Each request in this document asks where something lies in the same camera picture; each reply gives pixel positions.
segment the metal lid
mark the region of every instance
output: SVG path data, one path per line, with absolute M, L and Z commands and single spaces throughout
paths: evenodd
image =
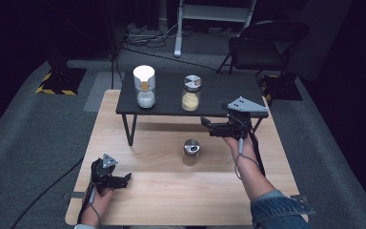
M 200 150 L 200 143 L 195 139 L 188 139 L 184 143 L 183 149 L 186 154 L 195 156 Z
M 195 93 L 200 91 L 202 80 L 197 75 L 188 75 L 184 78 L 184 89 L 188 92 Z

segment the black table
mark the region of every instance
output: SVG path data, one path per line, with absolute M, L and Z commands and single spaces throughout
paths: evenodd
M 131 146 L 138 115 L 226 117 L 228 114 L 226 105 L 240 96 L 258 105 L 265 106 L 261 91 L 255 79 L 250 76 L 221 75 L 218 73 L 198 74 L 202 79 L 198 109 L 194 112 L 187 112 L 183 110 L 181 105 L 183 80 L 187 75 L 187 73 L 155 73 L 155 105 L 151 108 L 141 108 L 136 101 L 132 73 L 126 73 L 115 112 L 123 117 L 127 140 Z M 127 115 L 133 115 L 131 133 Z M 254 125 L 254 130 L 257 129 L 261 120 L 268 116 L 268 109 L 265 112 L 251 113 L 251 117 L 258 118 L 257 123 Z

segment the denim sleeve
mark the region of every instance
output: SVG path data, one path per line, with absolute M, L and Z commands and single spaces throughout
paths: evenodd
M 254 229 L 311 228 L 301 215 L 315 213 L 303 202 L 287 198 L 278 190 L 254 199 L 251 212 Z

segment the chair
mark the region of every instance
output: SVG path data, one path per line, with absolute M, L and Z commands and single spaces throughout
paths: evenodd
M 224 66 L 239 70 L 280 71 L 275 86 L 270 92 L 269 106 L 277 94 L 285 73 L 288 59 L 294 46 L 309 32 L 309 27 L 297 21 L 269 20 L 260 21 L 246 27 L 238 36 L 230 38 L 230 52 L 217 70 L 221 73 Z

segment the gray carpet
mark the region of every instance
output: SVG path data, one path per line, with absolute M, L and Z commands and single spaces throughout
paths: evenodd
M 178 60 L 216 69 L 227 51 L 228 36 L 214 39 L 214 34 L 200 35 L 201 39 L 209 37 L 209 48 L 201 51 L 204 43 L 195 43 L 197 33 L 193 33 L 189 36 L 193 38 L 191 42 L 184 38 L 183 53 Z M 172 38 L 162 48 L 132 49 L 172 60 L 122 50 L 118 56 L 122 73 L 130 73 L 141 64 L 151 65 L 160 72 L 198 75 L 214 72 L 177 62 L 173 58 Z M 73 60 L 68 64 L 88 69 L 79 95 L 36 94 L 35 90 L 50 69 L 45 63 L 30 75 L 0 119 L 0 228 L 10 228 L 36 197 L 85 154 L 102 93 L 111 87 L 111 63 Z M 250 78 L 254 74 L 234 72 Z M 314 102 L 299 80 L 296 84 L 303 100 L 275 100 L 271 111 L 299 191 L 317 212 L 310 217 L 310 223 L 322 229 L 366 228 L 366 194 Z M 64 218 L 67 194 L 73 190 L 78 172 L 79 166 L 53 186 L 16 228 L 72 228 Z

